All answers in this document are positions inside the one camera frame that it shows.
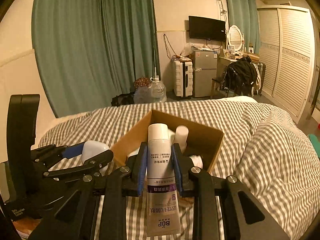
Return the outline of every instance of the louvered door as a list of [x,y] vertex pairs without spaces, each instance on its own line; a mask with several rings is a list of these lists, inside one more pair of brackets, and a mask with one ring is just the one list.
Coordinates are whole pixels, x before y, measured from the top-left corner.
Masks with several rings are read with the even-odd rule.
[[293,6],[258,9],[260,61],[266,64],[263,94],[299,121],[308,97],[315,56],[310,11]]
[[313,26],[307,12],[281,8],[278,11],[282,53],[273,97],[298,116],[311,77]]
[[276,8],[259,10],[260,61],[266,64],[263,90],[272,96],[279,64],[280,29]]

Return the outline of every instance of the purple label stripe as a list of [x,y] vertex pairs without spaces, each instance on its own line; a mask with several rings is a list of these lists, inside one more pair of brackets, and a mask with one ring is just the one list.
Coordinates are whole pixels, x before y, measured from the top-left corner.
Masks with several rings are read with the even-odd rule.
[[161,185],[161,186],[148,185],[149,193],[167,193],[175,190],[176,190],[176,184]]

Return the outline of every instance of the floor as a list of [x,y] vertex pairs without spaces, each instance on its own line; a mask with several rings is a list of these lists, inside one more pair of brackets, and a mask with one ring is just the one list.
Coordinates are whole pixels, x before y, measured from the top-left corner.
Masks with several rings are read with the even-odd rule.
[[[226,97],[226,94],[224,92],[220,91],[220,94],[216,95],[214,99],[219,99]],[[258,102],[258,103],[264,103],[264,104],[270,104],[274,105],[269,99],[267,99],[264,96],[260,95],[254,95],[253,98]],[[187,98],[181,98],[177,97],[173,91],[167,92],[167,101],[168,102],[173,102],[173,101],[184,101],[184,100],[208,100],[210,97],[201,97],[201,98],[193,98],[193,97],[187,97]],[[312,117],[310,119],[305,119],[302,122],[299,122],[299,125],[297,127],[305,134],[314,134],[318,137],[320,140],[320,129],[318,129],[318,123],[316,122],[315,119]]]

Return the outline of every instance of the gray mini fridge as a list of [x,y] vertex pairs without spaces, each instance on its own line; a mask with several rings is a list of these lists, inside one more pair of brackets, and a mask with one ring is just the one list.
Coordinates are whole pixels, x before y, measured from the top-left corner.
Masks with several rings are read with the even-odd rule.
[[208,97],[211,93],[212,78],[217,77],[216,51],[195,50],[193,52],[193,96]]

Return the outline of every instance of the metal bolt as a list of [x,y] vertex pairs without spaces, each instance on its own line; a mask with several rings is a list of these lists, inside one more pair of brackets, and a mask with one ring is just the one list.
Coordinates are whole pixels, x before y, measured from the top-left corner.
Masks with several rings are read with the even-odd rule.
[[201,171],[201,169],[199,167],[192,167],[191,168],[191,172],[193,173],[199,173]]
[[228,180],[231,182],[231,183],[236,183],[237,182],[237,178],[235,176],[229,176],[228,177]]
[[92,176],[91,175],[85,175],[83,178],[84,182],[90,182],[92,180]]
[[126,173],[130,170],[130,168],[128,166],[122,166],[120,167],[120,171],[123,172],[123,173]]

